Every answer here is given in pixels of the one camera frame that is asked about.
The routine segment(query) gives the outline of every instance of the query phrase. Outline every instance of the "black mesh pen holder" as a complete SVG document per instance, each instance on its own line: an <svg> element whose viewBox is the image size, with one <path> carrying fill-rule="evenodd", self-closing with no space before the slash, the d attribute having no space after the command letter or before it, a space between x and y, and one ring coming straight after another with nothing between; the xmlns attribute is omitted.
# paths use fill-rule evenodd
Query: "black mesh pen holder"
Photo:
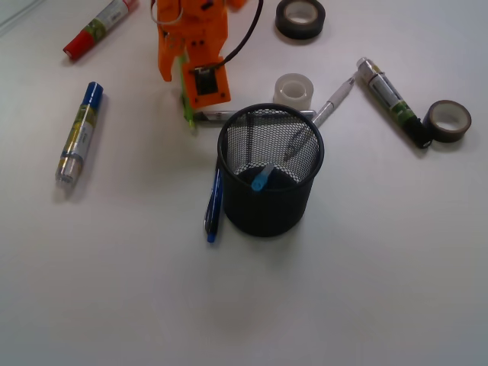
<svg viewBox="0 0 488 366"><path fill-rule="evenodd" d="M295 150L290 155L291 146ZM324 157L314 124L284 105L253 105L226 122L217 149L223 209L234 225L250 235L268 237L300 221ZM254 191L252 182L270 164L274 169L267 185Z"/></svg>

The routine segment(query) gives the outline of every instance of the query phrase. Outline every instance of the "orange robotic gripper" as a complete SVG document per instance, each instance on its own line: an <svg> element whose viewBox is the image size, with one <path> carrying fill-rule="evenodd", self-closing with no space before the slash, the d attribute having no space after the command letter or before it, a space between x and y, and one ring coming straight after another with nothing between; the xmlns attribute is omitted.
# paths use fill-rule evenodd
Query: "orange robotic gripper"
<svg viewBox="0 0 488 366"><path fill-rule="evenodd" d="M241 8L246 0L157 0L159 71L172 80L175 58L188 55L181 67L193 109L230 101L220 50L227 40L226 3Z"/></svg>

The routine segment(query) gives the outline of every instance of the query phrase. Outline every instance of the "white pen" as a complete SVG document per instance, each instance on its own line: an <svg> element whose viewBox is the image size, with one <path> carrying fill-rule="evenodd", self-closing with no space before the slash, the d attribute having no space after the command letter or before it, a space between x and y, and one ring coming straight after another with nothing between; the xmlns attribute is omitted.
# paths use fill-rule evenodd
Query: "white pen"
<svg viewBox="0 0 488 366"><path fill-rule="evenodd" d="M319 128L325 122L327 118L332 114L333 111L342 103L342 101L349 95L352 90L352 86L355 83L355 77L352 76L344 84L341 85L339 89L329 98L326 105L316 114L312 119L312 123Z"/></svg>
<svg viewBox="0 0 488 366"><path fill-rule="evenodd" d="M339 104L348 96L355 83L355 76L349 78L341 87L329 98L327 103L320 109L316 116L312 119L312 123L319 128L325 122L327 118L336 110ZM287 162L294 156L296 156L302 147L305 146L307 141L311 138L310 129L303 127L296 132L287 146L284 153L284 161Z"/></svg>

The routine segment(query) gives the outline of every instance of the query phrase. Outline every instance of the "blue cap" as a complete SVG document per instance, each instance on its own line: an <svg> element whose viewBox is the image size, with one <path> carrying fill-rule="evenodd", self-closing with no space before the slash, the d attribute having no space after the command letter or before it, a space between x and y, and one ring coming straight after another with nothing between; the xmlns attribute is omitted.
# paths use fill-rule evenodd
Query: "blue cap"
<svg viewBox="0 0 488 366"><path fill-rule="evenodd" d="M104 89L97 82L91 82L88 84L86 89L85 97L83 98L83 103L89 105L95 111L98 111L100 107L101 96L104 94Z"/></svg>

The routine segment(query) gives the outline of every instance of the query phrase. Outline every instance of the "black tape roll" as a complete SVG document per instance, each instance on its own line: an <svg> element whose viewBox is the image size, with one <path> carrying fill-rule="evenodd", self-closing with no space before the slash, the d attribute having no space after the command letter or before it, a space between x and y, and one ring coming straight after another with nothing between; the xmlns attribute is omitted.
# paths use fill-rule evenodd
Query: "black tape roll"
<svg viewBox="0 0 488 366"><path fill-rule="evenodd" d="M447 130L439 126L446 122L459 126L457 130ZM440 143L455 143L463 138L471 127L471 115L465 107L455 101L437 101L430 108L424 119L434 140Z"/></svg>
<svg viewBox="0 0 488 366"><path fill-rule="evenodd" d="M293 15L310 21L294 21ZM317 0L283 0L276 8L276 28L293 40L309 40L318 36L325 20L326 10Z"/></svg>

